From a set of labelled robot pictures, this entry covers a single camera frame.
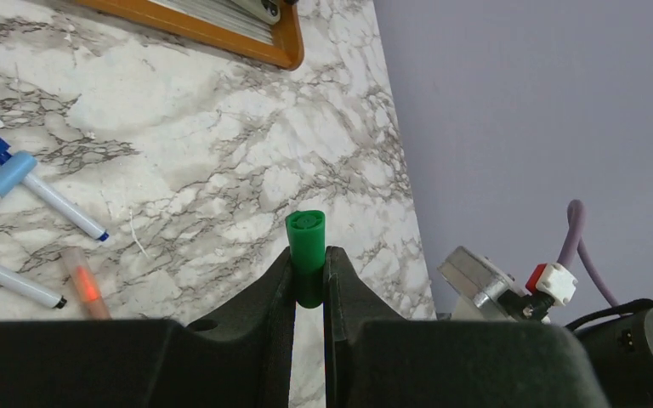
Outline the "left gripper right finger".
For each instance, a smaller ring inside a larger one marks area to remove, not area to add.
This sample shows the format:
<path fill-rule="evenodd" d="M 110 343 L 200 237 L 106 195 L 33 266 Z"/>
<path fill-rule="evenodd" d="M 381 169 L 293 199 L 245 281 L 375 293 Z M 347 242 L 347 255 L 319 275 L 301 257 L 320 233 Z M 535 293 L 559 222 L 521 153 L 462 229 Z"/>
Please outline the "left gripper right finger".
<path fill-rule="evenodd" d="M 326 250 L 329 407 L 605 407 L 582 345 L 534 322 L 408 320 Z"/>

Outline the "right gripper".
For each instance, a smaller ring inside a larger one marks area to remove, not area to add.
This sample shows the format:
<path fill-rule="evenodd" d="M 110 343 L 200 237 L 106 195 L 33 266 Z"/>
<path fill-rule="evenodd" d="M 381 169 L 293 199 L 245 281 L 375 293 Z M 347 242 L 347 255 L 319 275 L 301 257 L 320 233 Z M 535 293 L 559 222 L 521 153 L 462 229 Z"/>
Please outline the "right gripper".
<path fill-rule="evenodd" d="M 565 326 L 587 350 L 613 407 L 653 407 L 653 300 L 587 314 Z"/>

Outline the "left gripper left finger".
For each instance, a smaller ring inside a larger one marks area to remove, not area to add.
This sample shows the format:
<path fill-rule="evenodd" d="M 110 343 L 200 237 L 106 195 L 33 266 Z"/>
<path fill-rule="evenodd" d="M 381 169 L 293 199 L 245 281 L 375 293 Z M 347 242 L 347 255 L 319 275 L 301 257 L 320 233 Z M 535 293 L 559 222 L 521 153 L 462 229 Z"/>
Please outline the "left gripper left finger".
<path fill-rule="evenodd" d="M 288 252 L 189 325 L 0 321 L 0 407 L 285 407 L 294 323 Z"/>

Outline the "green marker cap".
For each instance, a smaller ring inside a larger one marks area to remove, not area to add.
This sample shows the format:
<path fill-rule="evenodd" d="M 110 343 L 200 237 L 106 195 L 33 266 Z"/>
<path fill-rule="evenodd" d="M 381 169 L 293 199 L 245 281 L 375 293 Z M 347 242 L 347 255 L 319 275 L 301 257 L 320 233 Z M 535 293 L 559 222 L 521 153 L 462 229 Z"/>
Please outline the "green marker cap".
<path fill-rule="evenodd" d="M 320 210 L 296 211 L 285 224 L 297 302 L 305 309 L 317 308 L 323 299 L 326 216 Z"/>

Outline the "peach orange highlighter pen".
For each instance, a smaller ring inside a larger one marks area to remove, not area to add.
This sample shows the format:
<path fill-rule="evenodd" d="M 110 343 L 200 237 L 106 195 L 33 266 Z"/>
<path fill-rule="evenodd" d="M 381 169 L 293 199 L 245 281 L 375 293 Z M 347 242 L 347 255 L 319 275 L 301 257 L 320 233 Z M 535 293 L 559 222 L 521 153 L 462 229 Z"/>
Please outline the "peach orange highlighter pen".
<path fill-rule="evenodd" d="M 60 258 L 88 316 L 95 320 L 110 320 L 111 313 L 84 251 L 79 247 L 67 247 L 60 252 Z"/>

